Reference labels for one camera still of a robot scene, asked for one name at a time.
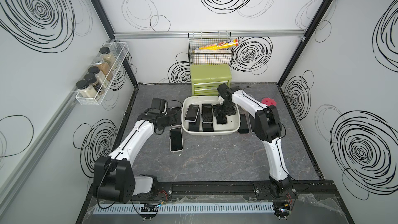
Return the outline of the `white plastic storage box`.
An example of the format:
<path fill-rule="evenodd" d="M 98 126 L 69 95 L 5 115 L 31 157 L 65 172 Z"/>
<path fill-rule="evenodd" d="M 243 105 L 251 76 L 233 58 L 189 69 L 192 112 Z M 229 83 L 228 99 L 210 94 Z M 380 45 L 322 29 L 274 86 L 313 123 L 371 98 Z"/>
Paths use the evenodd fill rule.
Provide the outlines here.
<path fill-rule="evenodd" d="M 227 116 L 227 124 L 217 124 L 216 118 L 214 117 L 213 121 L 213 131 L 212 132 L 204 132 L 202 127 L 201 116 L 199 117 L 199 125 L 200 130 L 189 131 L 189 123 L 185 121 L 185 116 L 188 111 L 188 108 L 191 104 L 199 105 L 202 104 L 212 104 L 216 105 L 219 103 L 218 96 L 215 95 L 202 95 L 202 96 L 190 96 L 186 98 L 183 102 L 182 110 L 181 110 L 181 121 L 182 121 L 182 129 L 190 135 L 198 135 L 198 136 L 210 136 L 210 135 L 229 135 L 236 131 L 238 131 L 240 127 L 240 116 L 239 109 L 236 108 L 236 114 Z"/>

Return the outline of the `phone table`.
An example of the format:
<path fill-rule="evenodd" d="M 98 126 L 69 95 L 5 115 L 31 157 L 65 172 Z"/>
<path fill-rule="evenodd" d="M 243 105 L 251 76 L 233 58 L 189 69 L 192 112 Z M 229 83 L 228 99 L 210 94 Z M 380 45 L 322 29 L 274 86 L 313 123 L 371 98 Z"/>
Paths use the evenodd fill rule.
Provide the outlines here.
<path fill-rule="evenodd" d="M 183 150 L 182 128 L 173 128 L 170 130 L 170 151 L 178 152 Z"/>

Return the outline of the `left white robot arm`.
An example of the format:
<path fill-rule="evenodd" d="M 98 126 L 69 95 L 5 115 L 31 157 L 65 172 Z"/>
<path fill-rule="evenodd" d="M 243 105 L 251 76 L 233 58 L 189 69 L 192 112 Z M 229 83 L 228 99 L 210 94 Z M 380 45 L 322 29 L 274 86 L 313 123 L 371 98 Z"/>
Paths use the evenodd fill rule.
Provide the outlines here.
<path fill-rule="evenodd" d="M 153 191 L 154 176 L 133 173 L 133 163 L 146 141 L 177 122 L 165 99 L 152 99 L 151 107 L 141 113 L 132 131 L 109 155 L 94 164 L 93 196 L 112 202 L 127 203 L 133 196 Z"/>

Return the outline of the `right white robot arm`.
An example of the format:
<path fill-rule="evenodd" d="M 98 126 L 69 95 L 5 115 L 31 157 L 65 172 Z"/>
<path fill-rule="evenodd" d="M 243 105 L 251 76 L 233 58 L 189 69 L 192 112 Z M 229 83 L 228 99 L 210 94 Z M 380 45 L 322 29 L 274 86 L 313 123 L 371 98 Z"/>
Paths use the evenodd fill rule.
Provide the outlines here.
<path fill-rule="evenodd" d="M 287 194 L 292 178 L 286 168 L 282 152 L 282 129 L 279 113 L 274 105 L 263 104 L 239 87 L 221 84 L 217 87 L 219 103 L 223 106 L 238 105 L 255 119 L 255 134 L 262 141 L 269 164 L 269 190 L 274 198 Z"/>

